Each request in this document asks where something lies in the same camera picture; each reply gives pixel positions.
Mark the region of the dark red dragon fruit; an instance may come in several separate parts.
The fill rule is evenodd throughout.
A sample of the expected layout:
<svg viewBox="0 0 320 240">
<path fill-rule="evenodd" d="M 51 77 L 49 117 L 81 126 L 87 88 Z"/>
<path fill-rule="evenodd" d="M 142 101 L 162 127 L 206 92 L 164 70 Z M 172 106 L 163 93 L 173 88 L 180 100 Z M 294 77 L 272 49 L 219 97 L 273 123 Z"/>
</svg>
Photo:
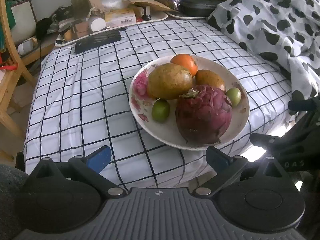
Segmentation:
<svg viewBox="0 0 320 240">
<path fill-rule="evenodd" d="M 178 98 L 175 116 L 186 141 L 214 144 L 230 126 L 232 105 L 223 90 L 196 85 Z"/>
</svg>

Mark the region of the small brown kiwi fruit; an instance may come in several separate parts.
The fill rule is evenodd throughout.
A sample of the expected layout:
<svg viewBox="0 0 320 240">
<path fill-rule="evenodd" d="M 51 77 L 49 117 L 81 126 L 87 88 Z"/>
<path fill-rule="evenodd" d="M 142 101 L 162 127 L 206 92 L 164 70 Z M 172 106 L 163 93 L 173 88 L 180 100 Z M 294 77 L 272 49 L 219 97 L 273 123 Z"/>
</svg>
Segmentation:
<svg viewBox="0 0 320 240">
<path fill-rule="evenodd" d="M 210 70 L 198 70 L 195 75 L 195 81 L 197 85 L 209 85 L 214 88 L 219 88 L 223 92 L 226 91 L 223 78 Z"/>
</svg>

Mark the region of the large orange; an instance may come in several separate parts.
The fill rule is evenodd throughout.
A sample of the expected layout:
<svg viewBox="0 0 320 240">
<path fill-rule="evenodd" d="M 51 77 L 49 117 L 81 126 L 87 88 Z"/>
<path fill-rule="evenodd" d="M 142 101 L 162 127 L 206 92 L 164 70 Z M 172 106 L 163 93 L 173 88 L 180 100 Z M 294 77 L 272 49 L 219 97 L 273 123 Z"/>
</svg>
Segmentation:
<svg viewBox="0 0 320 240">
<path fill-rule="evenodd" d="M 178 64 L 186 68 L 192 76 L 195 76 L 198 70 L 197 63 L 194 58 L 188 54 L 177 54 L 170 60 L 170 63 Z"/>
</svg>

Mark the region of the checked white tablecloth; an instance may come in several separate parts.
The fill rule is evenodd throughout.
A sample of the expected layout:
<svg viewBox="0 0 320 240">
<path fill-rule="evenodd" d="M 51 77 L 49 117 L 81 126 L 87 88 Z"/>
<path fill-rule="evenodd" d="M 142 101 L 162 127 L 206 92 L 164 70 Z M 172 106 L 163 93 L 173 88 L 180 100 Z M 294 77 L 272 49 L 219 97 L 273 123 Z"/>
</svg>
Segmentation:
<svg viewBox="0 0 320 240">
<path fill-rule="evenodd" d="M 134 119 L 128 90 L 135 74 L 163 56 L 194 54 L 229 69 L 248 92 L 249 121 L 227 155 L 249 148 L 249 135 L 281 126 L 291 98 L 289 81 L 242 50 L 204 20 L 172 20 L 126 28 L 121 40 L 77 55 L 74 46 L 53 50 L 42 63 L 24 143 L 25 171 L 43 157 L 67 161 L 101 146 L 111 148 L 102 175 L 125 189 L 194 187 L 214 175 L 204 151 L 167 146 Z"/>
</svg>

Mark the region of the cow print cloth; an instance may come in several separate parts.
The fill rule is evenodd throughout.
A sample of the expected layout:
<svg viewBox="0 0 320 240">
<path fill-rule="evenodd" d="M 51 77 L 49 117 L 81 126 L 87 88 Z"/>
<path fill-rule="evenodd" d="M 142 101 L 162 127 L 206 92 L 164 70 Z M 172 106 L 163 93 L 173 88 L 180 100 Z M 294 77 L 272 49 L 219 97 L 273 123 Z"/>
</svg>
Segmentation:
<svg viewBox="0 0 320 240">
<path fill-rule="evenodd" d="M 319 0 L 227 0 L 208 24 L 287 71 L 293 94 L 319 94 Z"/>
</svg>

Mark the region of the wooden chair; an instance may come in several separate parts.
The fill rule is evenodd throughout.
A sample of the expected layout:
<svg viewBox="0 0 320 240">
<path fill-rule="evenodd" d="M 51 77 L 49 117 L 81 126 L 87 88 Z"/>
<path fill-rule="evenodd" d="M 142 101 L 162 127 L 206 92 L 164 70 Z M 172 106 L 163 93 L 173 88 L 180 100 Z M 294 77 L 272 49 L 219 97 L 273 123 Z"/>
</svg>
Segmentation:
<svg viewBox="0 0 320 240">
<path fill-rule="evenodd" d="M 18 147 L 18 140 L 24 142 L 25 131 L 14 122 L 7 113 L 7 109 L 11 107 L 17 112 L 21 111 L 21 107 L 12 98 L 14 89 L 17 86 L 20 77 L 23 77 L 33 87 L 36 85 L 36 80 L 27 70 L 13 42 L 5 0 L 1 0 L 1 25 L 5 44 L 10 54 L 11 62 L 13 63 L 13 65 L 6 70 L 1 80 L 1 124 L 16 137 L 12 143 L 14 147 Z"/>
</svg>

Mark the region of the white tray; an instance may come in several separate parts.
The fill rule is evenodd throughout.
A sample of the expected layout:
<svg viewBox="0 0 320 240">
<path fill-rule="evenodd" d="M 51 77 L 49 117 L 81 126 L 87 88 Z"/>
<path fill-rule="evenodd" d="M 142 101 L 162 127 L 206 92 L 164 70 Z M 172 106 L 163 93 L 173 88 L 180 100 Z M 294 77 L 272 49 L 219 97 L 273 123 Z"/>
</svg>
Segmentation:
<svg viewBox="0 0 320 240">
<path fill-rule="evenodd" d="M 140 24 L 147 24 L 147 23 L 153 23 L 153 22 L 160 22 L 160 21 L 164 21 L 168 18 L 168 15 L 163 12 L 163 11 L 155 11 L 155 12 L 152 12 L 151 13 L 151 20 L 149 21 L 142 21 L 142 22 L 137 22 L 137 23 L 127 23 L 125 25 L 121 25 L 119 27 L 106 27 L 104 28 L 103 30 L 101 31 L 96 31 L 96 32 L 93 32 L 93 33 L 89 33 L 88 35 L 85 35 L 81 38 L 76 38 L 76 39 L 73 39 L 69 42 L 66 42 L 65 40 L 62 39 L 62 35 L 58 35 L 56 40 L 55 40 L 55 43 L 54 43 L 54 46 L 56 48 L 61 48 L 61 47 L 64 47 L 64 46 L 68 46 L 68 45 L 71 45 L 71 44 L 74 44 L 84 38 L 88 38 L 88 37 L 91 37 L 91 36 L 94 36 L 94 35 L 97 35 L 97 34 L 100 34 L 100 33 L 104 33 L 104 32 L 107 32 L 107 31 L 111 31 L 111 30 L 120 30 L 120 29 L 123 29 L 123 28 L 128 28 L 130 26 L 135 26 L 135 25 L 140 25 Z"/>
</svg>

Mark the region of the black phone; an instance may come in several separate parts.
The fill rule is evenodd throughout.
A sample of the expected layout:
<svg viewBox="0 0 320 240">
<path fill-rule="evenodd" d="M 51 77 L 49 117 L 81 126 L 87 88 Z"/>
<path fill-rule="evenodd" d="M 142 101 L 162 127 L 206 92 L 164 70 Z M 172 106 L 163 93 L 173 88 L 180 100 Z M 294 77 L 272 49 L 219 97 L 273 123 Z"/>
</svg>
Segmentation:
<svg viewBox="0 0 320 240">
<path fill-rule="evenodd" d="M 111 30 L 111 31 L 99 33 L 76 42 L 75 53 L 80 54 L 100 46 L 118 42 L 120 40 L 121 40 L 121 34 L 117 30 Z"/>
</svg>

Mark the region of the small brown leather pouch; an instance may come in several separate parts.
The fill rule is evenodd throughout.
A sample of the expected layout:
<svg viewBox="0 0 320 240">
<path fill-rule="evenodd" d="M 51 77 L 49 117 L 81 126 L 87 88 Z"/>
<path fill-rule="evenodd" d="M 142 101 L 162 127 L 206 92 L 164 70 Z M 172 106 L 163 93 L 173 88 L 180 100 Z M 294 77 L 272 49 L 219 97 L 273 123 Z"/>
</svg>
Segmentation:
<svg viewBox="0 0 320 240">
<path fill-rule="evenodd" d="M 88 22 L 84 21 L 84 22 L 80 22 L 80 23 L 73 25 L 73 33 L 74 33 L 76 39 L 82 38 L 82 37 L 88 35 L 89 34 Z"/>
</svg>

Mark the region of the white cylinder bottle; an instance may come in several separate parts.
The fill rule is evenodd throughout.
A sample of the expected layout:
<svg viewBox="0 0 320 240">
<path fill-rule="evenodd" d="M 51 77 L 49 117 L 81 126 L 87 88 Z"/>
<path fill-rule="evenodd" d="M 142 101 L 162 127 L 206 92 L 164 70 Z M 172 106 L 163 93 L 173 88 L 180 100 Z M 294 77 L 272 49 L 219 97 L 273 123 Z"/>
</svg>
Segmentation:
<svg viewBox="0 0 320 240">
<path fill-rule="evenodd" d="M 88 19 L 88 26 L 92 32 L 101 31 L 106 28 L 106 22 L 103 18 L 94 16 Z"/>
</svg>

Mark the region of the black zip case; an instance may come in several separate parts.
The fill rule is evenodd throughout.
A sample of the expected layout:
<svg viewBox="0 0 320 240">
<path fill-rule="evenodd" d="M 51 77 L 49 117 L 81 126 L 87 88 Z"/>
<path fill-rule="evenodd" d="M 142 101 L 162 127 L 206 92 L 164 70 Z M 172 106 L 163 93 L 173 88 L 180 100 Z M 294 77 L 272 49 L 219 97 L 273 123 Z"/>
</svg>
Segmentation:
<svg viewBox="0 0 320 240">
<path fill-rule="evenodd" d="M 220 0 L 180 0 L 178 9 L 189 17 L 208 17 L 220 3 Z"/>
</svg>

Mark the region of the yellow medicine box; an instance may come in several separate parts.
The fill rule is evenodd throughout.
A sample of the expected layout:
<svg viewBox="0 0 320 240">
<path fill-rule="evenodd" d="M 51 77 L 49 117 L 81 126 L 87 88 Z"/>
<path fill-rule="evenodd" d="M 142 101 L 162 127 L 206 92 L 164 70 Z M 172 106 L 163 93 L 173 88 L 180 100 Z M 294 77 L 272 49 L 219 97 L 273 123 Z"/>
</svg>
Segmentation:
<svg viewBox="0 0 320 240">
<path fill-rule="evenodd" d="M 121 27 L 136 23 L 136 16 L 131 8 L 119 9 L 106 13 L 105 22 L 107 28 Z"/>
</svg>

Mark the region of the crumpled brown paper bag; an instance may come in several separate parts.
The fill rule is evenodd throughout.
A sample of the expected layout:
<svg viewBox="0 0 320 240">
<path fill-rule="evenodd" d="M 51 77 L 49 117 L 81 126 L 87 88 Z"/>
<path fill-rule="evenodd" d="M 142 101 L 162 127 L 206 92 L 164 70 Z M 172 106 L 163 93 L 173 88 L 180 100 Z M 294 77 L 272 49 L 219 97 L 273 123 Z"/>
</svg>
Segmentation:
<svg viewBox="0 0 320 240">
<path fill-rule="evenodd" d="M 88 3 L 89 3 L 88 18 L 94 17 L 94 16 L 97 16 L 100 18 L 105 17 L 105 9 L 101 0 L 88 0 Z"/>
</svg>

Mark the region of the white plastic bag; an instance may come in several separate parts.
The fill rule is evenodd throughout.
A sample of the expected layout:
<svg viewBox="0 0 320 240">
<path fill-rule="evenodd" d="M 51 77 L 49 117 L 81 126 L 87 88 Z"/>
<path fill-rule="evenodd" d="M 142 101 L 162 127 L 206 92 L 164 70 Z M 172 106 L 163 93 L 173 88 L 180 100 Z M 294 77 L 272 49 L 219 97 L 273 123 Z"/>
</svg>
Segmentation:
<svg viewBox="0 0 320 240">
<path fill-rule="evenodd" d="M 119 10 L 125 9 L 129 3 L 129 0 L 100 0 L 104 9 L 111 10 Z"/>
</svg>

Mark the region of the brown paper envelope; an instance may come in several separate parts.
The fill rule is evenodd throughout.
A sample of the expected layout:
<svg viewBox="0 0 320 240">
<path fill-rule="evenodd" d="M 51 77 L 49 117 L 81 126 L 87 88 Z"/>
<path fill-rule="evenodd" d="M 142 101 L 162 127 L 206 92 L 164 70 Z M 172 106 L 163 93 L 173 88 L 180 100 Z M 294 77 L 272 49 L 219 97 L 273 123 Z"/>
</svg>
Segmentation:
<svg viewBox="0 0 320 240">
<path fill-rule="evenodd" d="M 157 11 L 173 11 L 170 7 L 155 0 L 121 0 L 123 3 L 134 6 L 149 6 Z"/>
</svg>

